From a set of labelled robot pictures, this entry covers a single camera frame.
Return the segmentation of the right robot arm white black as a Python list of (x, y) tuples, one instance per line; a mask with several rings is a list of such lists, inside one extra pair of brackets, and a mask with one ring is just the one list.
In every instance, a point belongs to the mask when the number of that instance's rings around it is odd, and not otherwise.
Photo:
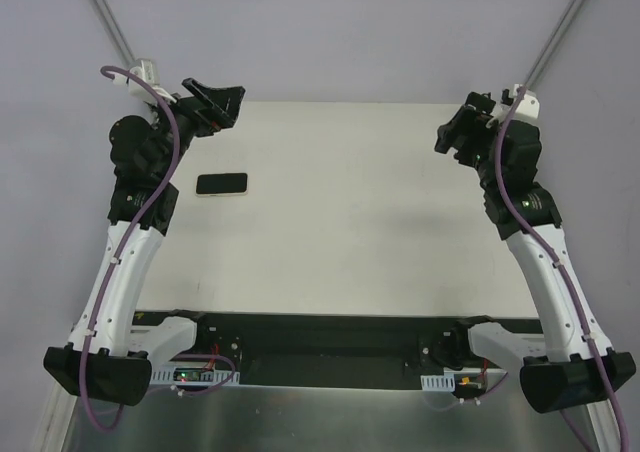
[(515, 257), (542, 327), (536, 345), (488, 316), (461, 319), (431, 347), (440, 366), (460, 371), (484, 359), (516, 378), (538, 413), (602, 402), (636, 372), (599, 326), (571, 264), (562, 218), (536, 180), (542, 153), (540, 105), (504, 90), (499, 101), (470, 93), (437, 130), (435, 150), (473, 168), (485, 212)]

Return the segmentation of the black phone beige case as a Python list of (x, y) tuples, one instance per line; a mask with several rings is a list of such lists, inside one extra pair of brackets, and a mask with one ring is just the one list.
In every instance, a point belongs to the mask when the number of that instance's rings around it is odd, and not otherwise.
[(195, 193), (199, 197), (243, 195), (248, 190), (248, 174), (202, 174), (197, 177)]

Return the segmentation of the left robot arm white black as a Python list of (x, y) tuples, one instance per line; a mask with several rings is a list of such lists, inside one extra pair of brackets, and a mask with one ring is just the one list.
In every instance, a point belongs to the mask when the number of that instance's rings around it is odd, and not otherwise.
[(204, 359), (210, 335), (199, 314), (172, 312), (135, 339), (134, 312), (151, 262), (165, 238), (179, 191), (166, 176), (194, 138), (230, 129), (245, 88), (211, 88), (187, 78), (188, 96), (152, 104), (153, 121), (125, 116), (109, 132), (116, 177), (108, 213), (104, 257), (87, 305), (67, 343), (47, 349), (45, 370), (71, 395), (134, 406), (144, 397), (153, 371), (182, 353)]

